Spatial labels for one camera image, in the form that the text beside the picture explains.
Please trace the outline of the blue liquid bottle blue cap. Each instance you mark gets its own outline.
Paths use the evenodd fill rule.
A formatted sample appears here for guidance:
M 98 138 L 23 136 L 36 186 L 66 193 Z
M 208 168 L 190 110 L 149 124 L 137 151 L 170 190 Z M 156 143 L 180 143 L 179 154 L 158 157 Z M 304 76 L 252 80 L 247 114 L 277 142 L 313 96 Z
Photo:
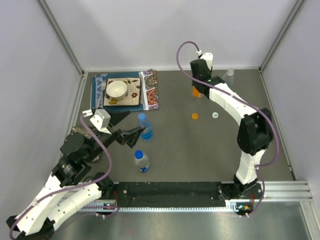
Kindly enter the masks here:
M 144 127 L 141 138 L 146 142 L 150 141 L 153 137 L 153 128 L 145 113 L 138 114 L 138 125 Z

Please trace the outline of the white green bottle cap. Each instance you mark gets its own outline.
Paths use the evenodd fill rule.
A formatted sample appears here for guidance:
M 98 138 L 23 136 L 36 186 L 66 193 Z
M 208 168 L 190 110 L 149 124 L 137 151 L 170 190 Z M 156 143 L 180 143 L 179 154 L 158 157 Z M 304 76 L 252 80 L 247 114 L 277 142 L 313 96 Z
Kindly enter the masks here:
M 219 113 L 218 112 L 213 112 L 212 113 L 212 118 L 213 119 L 217 119 L 219 117 Z

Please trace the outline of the clear water bottle blue cap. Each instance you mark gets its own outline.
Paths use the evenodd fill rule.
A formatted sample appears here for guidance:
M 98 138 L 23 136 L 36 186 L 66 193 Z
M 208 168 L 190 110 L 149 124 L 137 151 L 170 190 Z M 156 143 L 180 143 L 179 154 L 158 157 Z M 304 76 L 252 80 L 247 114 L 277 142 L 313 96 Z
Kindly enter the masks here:
M 134 153 L 134 161 L 141 173 L 147 173 L 150 170 L 149 157 L 141 150 Z

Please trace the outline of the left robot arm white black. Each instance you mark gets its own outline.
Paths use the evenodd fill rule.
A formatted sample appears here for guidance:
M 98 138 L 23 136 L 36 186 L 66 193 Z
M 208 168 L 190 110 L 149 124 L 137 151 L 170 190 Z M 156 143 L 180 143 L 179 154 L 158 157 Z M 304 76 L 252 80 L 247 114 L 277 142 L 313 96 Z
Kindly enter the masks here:
M 11 240 L 14 239 L 14 231 L 19 233 L 18 240 L 49 240 L 79 209 L 113 194 L 114 187 L 109 178 L 113 159 L 108 147 L 118 142 L 133 148 L 145 130 L 144 126 L 113 130 L 113 126 L 128 115 L 129 112 L 109 114 L 103 108 L 82 112 L 79 120 L 91 137 L 73 131 L 67 135 L 60 148 L 62 156 L 43 188 L 23 212 L 7 219 Z M 88 163 L 101 153 L 107 156 L 108 169 L 97 173 L 91 181 L 82 183 L 92 169 Z

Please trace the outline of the orange bottle cap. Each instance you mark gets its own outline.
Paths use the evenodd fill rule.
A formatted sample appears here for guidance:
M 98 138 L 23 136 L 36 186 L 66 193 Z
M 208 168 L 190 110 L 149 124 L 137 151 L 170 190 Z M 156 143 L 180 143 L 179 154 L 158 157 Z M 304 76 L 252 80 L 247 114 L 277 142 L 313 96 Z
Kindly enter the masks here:
M 197 120 L 197 119 L 199 118 L 199 115 L 194 112 L 194 113 L 191 114 L 191 118 L 192 118 L 193 120 Z

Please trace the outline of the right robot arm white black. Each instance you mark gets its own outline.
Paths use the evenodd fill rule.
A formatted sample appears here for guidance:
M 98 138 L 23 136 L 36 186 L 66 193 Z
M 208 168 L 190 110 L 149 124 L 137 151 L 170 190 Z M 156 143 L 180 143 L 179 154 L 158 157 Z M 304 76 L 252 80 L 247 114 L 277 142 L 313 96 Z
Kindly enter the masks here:
M 212 77 L 204 59 L 190 62 L 192 85 L 209 100 L 222 107 L 238 124 L 237 144 L 241 149 L 240 163 L 232 185 L 222 184 L 219 194 L 223 199 L 245 198 L 257 183 L 257 169 L 262 156 L 274 139 L 270 126 L 271 112 L 256 110 L 232 91 L 220 77 Z

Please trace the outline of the clear bottle green label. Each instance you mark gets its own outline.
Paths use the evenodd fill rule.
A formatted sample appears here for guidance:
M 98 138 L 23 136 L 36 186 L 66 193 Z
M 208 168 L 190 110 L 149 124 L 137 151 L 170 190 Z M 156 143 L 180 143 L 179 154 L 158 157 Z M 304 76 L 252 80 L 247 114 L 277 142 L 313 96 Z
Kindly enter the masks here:
M 234 84 L 235 70 L 233 68 L 229 68 L 226 73 L 223 75 L 222 79 L 231 89 Z

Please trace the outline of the orange juice bottle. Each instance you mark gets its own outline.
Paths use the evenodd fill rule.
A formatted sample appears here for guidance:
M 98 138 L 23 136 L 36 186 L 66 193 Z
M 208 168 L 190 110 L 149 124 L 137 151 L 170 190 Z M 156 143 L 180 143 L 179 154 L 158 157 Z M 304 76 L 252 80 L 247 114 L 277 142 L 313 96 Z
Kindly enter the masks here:
M 203 96 L 203 94 L 200 93 L 195 86 L 192 87 L 192 94 L 196 98 L 201 98 Z

